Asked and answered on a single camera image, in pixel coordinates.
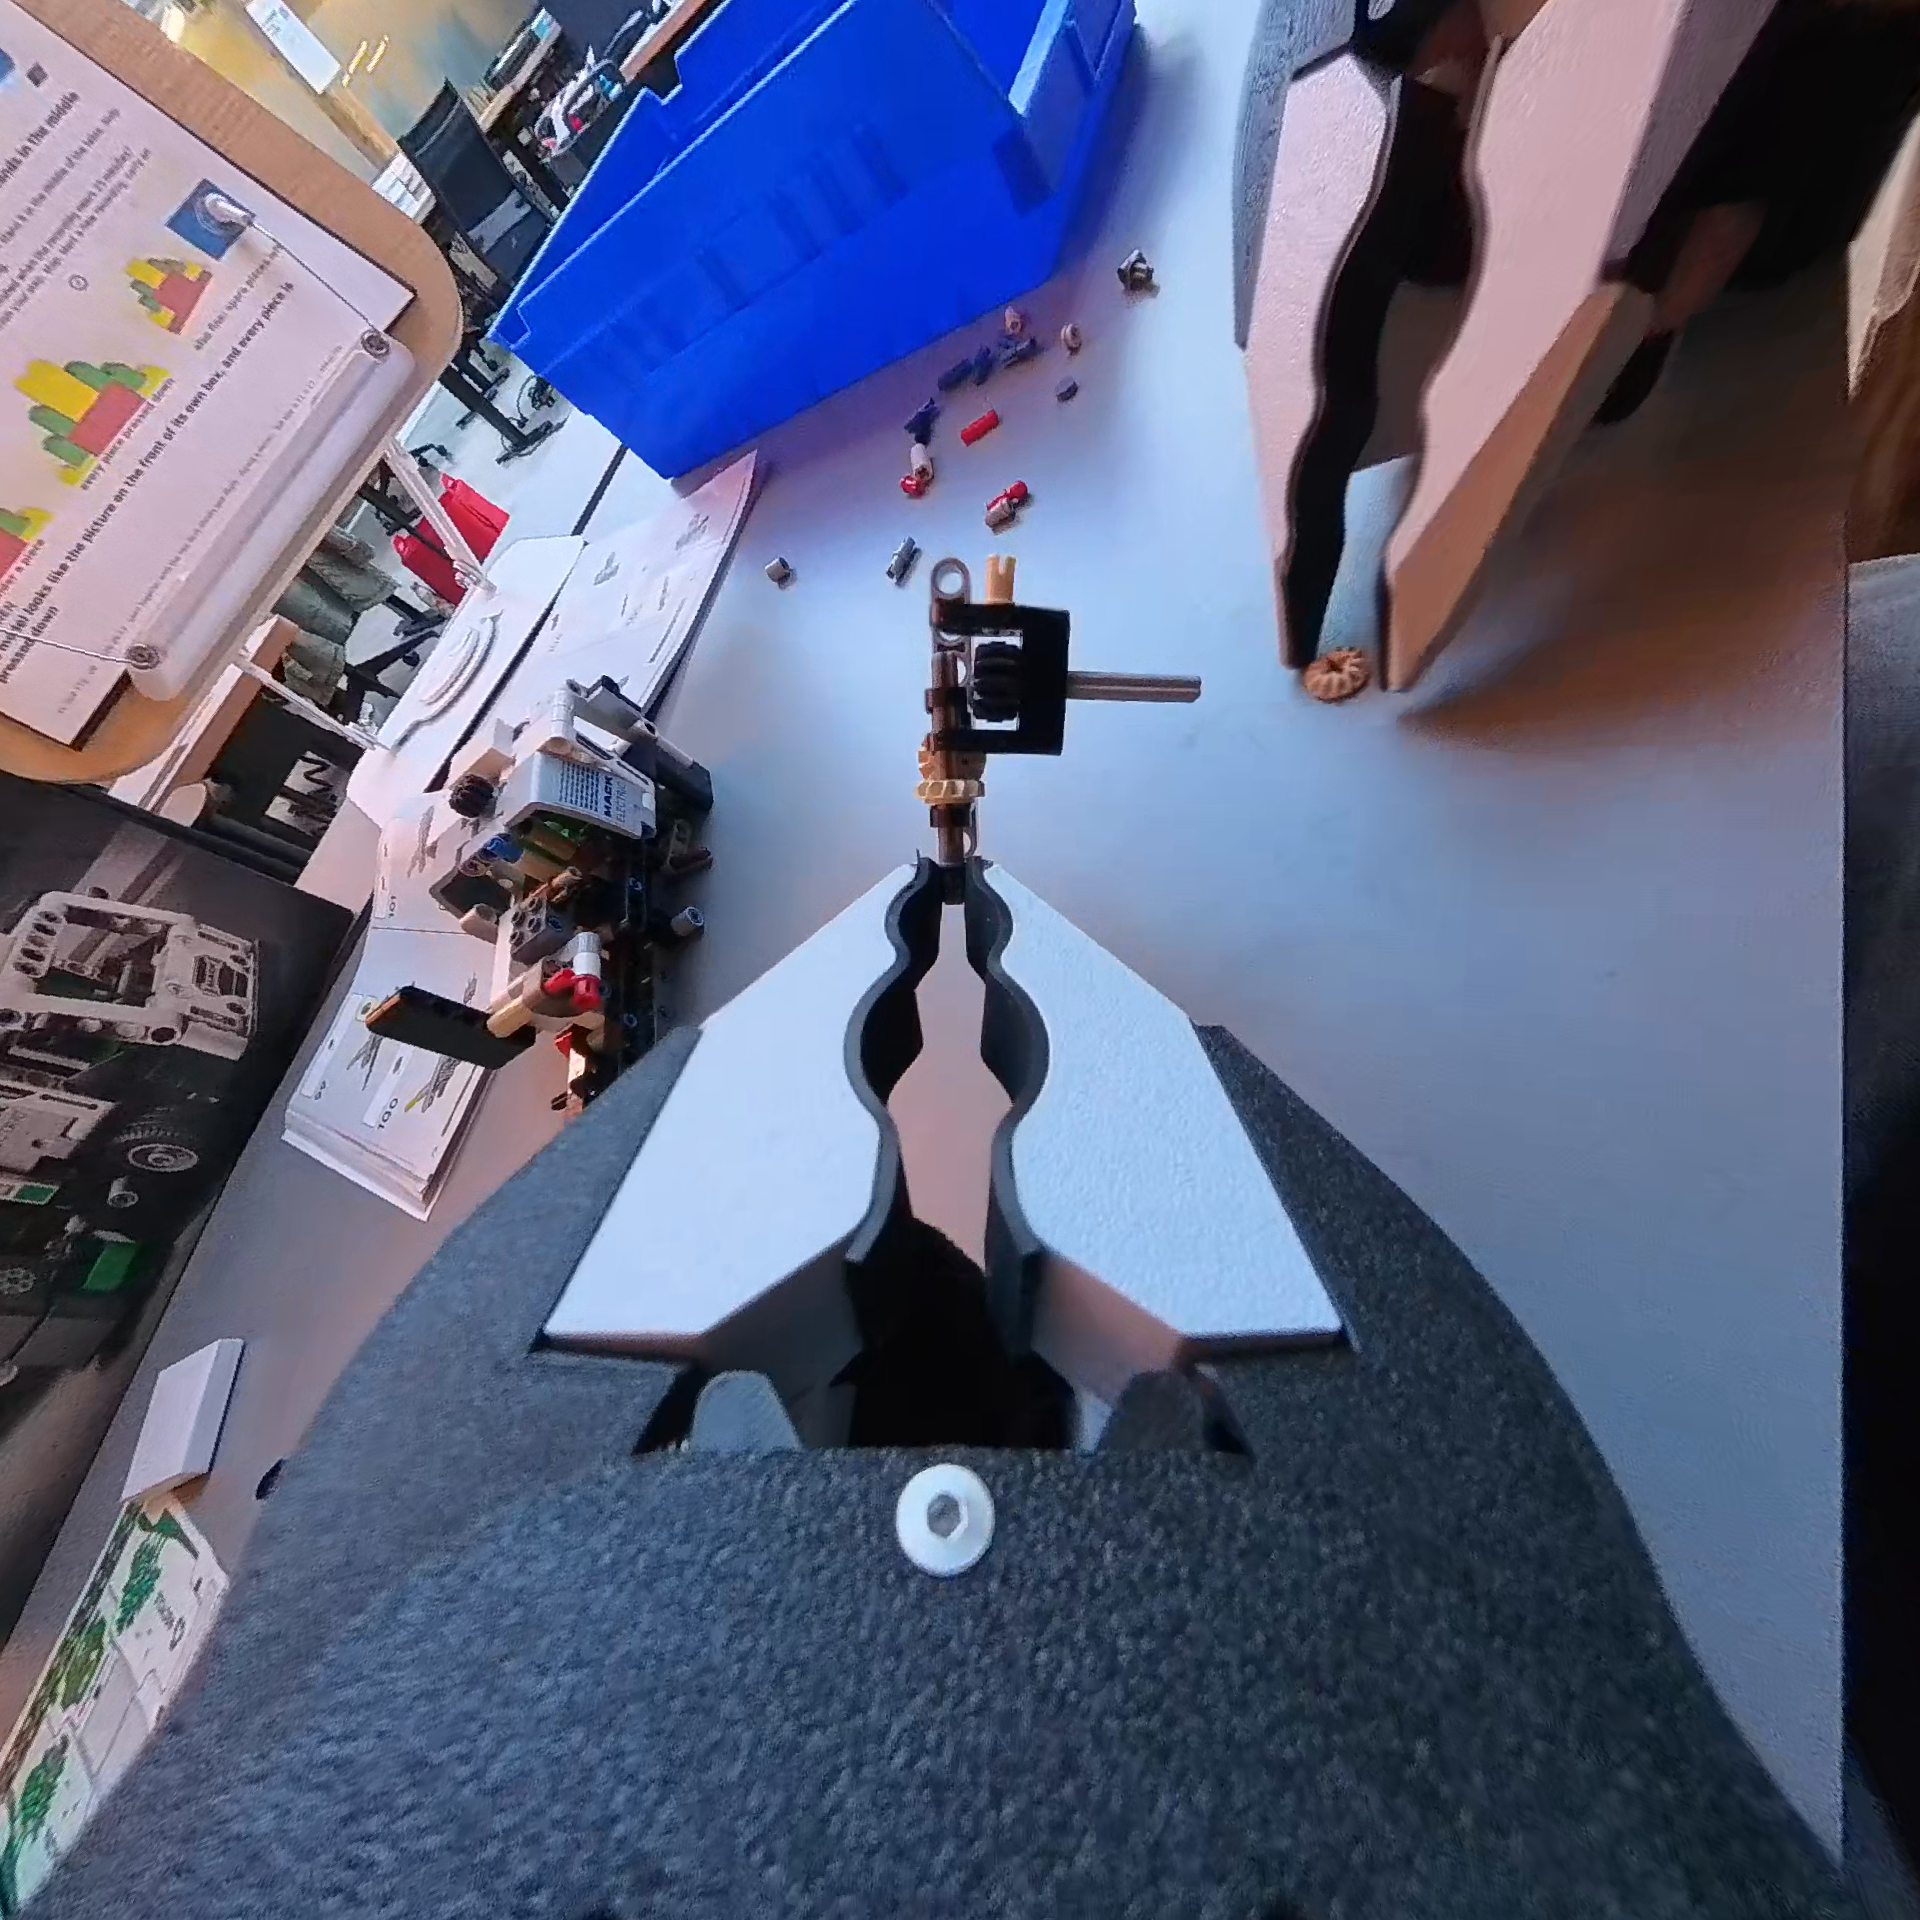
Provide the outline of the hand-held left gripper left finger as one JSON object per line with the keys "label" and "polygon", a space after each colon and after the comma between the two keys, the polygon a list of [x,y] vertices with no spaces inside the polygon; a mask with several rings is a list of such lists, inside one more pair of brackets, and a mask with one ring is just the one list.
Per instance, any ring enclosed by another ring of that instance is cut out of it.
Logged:
{"label": "hand-held left gripper left finger", "polygon": [[750,1376],[807,1449],[859,1446],[949,1236],[887,1106],[922,1057],[931,858],[885,873],[711,1009],[539,1327],[539,1376],[654,1380],[691,1411]]}

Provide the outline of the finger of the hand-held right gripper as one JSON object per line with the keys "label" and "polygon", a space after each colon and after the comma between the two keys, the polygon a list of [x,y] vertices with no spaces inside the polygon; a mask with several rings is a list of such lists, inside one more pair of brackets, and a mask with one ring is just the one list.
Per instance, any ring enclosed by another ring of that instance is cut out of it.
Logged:
{"label": "finger of the hand-held right gripper", "polygon": [[1374,3],[1262,3],[1238,106],[1233,343],[1287,671],[1366,671],[1327,645],[1327,611],[1399,289],[1401,74],[1369,51],[1374,27]]}
{"label": "finger of the hand-held right gripper", "polygon": [[1414,482],[1382,558],[1386,690],[1410,690],[1453,641],[1642,343],[1657,300],[1624,261],[1770,13],[1548,0],[1495,42],[1463,169],[1474,277],[1418,396]]}

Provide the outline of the lego gear axle assembly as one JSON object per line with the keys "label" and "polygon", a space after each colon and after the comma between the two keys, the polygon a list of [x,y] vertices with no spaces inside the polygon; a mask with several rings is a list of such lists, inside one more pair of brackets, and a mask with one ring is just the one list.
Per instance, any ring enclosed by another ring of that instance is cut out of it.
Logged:
{"label": "lego gear axle assembly", "polygon": [[1017,558],[988,557],[982,600],[966,558],[931,566],[931,673],[919,805],[938,898],[966,900],[988,760],[1059,760],[1068,704],[1198,704],[1200,680],[1094,673],[1068,661],[1068,611],[1017,601]]}

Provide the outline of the scattered small lego pieces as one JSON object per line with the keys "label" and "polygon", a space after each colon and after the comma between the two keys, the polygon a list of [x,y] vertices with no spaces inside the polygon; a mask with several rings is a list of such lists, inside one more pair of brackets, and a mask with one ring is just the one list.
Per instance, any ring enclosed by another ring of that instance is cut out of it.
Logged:
{"label": "scattered small lego pieces", "polygon": [[[1142,300],[1142,294],[1154,294],[1160,289],[1160,270],[1154,270],[1154,256],[1146,250],[1130,250],[1120,261],[1116,261],[1116,288],[1124,300]],[[1079,321],[1066,321],[1059,326],[1051,332],[1059,349],[1066,357],[1079,357],[1085,352],[1085,330]],[[938,372],[937,378],[937,396],[925,403],[919,403],[907,421],[907,473],[902,473],[902,497],[925,497],[931,482],[938,477],[938,462],[937,462],[937,428],[943,421],[943,396],[968,396],[971,388],[985,388],[995,373],[1004,372],[1021,372],[1021,366],[1031,366],[1038,357],[1044,357],[1044,332],[1042,326],[1026,315],[1026,309],[1021,304],[1005,304],[1004,315],[1000,315],[1000,332],[995,343],[982,343],[968,357],[951,362],[949,372]],[[1084,384],[1076,372],[1066,372],[1059,384],[1051,384],[1051,402],[1059,403],[1068,403],[1079,402]],[[979,446],[982,440],[988,440],[995,428],[1004,427],[1004,414],[1000,407],[971,407],[966,421],[962,421],[962,446]],[[1005,528],[1021,507],[1026,500],[1026,494],[1017,486],[1017,487],[1004,487],[995,497],[985,513],[985,528],[1000,529]],[[902,584],[911,575],[919,558],[919,545],[907,538],[899,549],[899,557],[887,558],[887,581]],[[774,590],[789,590],[796,581],[796,568],[789,557],[771,557],[761,566],[768,581]]]}

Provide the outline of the lego truck model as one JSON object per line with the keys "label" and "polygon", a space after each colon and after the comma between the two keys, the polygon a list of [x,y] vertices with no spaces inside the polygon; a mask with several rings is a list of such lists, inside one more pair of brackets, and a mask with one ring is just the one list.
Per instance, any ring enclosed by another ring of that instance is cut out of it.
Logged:
{"label": "lego truck model", "polygon": [[434,1065],[566,1057],[551,1111],[580,1115],[670,1028],[678,946],[703,940],[708,772],[618,681],[566,681],[498,720],[383,835],[369,931],[415,943],[357,1014]]}

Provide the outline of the lego set box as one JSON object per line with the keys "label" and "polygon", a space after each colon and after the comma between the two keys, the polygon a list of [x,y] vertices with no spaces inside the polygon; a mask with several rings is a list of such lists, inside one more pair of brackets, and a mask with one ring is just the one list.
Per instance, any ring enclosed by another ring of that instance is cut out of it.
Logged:
{"label": "lego set box", "polygon": [[85,783],[0,780],[0,1617],[11,1633],[351,911]]}

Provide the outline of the blue plastic bin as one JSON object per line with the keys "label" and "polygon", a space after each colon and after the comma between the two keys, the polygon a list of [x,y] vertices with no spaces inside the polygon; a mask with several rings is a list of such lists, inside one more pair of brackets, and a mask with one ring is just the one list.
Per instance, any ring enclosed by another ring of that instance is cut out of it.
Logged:
{"label": "blue plastic bin", "polygon": [[1038,289],[1124,0],[731,0],[640,91],[491,343],[675,482]]}

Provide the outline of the open instruction booklet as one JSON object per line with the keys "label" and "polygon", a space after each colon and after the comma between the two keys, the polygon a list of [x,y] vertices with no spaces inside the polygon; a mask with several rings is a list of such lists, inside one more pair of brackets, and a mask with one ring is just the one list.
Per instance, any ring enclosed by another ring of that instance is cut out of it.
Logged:
{"label": "open instruction booklet", "polygon": [[[351,780],[351,808],[369,821],[369,911],[383,835],[415,821],[471,741],[498,720],[521,720],[566,681],[611,680],[654,715],[687,655],[717,584],[731,558],[753,497],[753,453],[631,528],[586,534],[586,552],[559,600],[539,621],[491,704],[453,749],[396,760],[380,745]],[[369,991],[415,943],[396,931],[365,931],[351,991],[318,1043],[300,1089],[287,1105],[281,1136],[310,1162],[336,1170],[374,1202],[424,1222],[461,1153],[490,1069],[434,1065],[409,1043],[374,1041],[364,1028]]]}

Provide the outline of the white paper pad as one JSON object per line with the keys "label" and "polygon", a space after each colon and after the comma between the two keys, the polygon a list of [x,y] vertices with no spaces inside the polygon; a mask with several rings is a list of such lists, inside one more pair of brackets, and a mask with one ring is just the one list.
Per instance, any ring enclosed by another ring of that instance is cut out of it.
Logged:
{"label": "white paper pad", "polygon": [[155,1372],[124,1504],[151,1504],[213,1474],[241,1361],[245,1337],[214,1337]]}

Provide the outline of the grey green cloth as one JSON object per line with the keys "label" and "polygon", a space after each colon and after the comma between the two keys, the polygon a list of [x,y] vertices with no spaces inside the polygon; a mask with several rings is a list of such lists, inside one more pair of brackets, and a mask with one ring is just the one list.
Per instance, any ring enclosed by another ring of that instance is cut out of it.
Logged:
{"label": "grey green cloth", "polygon": [[391,600],[396,581],[374,566],[374,552],[329,528],[278,594],[276,616],[345,655],[353,624],[374,606],[391,606]]}

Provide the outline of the red bag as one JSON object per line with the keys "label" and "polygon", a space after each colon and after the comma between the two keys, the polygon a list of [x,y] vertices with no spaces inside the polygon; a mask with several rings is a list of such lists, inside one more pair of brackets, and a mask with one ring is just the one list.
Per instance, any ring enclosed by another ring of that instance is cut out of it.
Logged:
{"label": "red bag", "polygon": [[[467,482],[438,473],[438,500],[447,524],[463,534],[477,558],[490,558],[510,528],[510,508],[477,494]],[[396,558],[428,590],[444,606],[461,606],[467,584],[461,581],[438,529],[423,520],[415,529],[391,534]]]}

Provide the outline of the person's dark trousers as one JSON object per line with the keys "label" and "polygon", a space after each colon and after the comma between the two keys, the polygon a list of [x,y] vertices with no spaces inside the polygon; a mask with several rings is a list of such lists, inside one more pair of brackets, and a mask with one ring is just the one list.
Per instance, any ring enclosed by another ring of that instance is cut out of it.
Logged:
{"label": "person's dark trousers", "polygon": [[1844,1735],[1920,1843],[1920,558],[1844,630]]}

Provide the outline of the green sticker sheet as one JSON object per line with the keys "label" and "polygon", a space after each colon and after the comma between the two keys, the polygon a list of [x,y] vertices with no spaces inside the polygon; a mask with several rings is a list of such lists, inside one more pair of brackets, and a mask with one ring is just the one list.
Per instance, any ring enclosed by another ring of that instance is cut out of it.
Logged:
{"label": "green sticker sheet", "polygon": [[0,1752],[0,1912],[20,1914],[151,1745],[226,1570],[182,1497],[127,1504]]}

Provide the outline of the black office chair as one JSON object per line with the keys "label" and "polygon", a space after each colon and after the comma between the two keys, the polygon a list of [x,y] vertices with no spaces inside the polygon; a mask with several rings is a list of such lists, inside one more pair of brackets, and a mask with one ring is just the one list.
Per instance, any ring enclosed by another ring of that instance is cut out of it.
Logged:
{"label": "black office chair", "polygon": [[423,111],[423,118],[396,134],[396,153],[409,157],[434,192],[434,207],[490,265],[490,273],[516,288],[549,245],[551,221],[510,173],[506,157],[490,144],[490,129],[453,81]]}

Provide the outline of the instruction sign board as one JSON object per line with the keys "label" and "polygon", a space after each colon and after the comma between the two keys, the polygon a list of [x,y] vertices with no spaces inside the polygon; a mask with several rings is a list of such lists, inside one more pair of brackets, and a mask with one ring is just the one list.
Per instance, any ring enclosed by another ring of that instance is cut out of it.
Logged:
{"label": "instruction sign board", "polygon": [[127,3],[3,3],[3,772],[151,763],[461,343],[424,232]]}

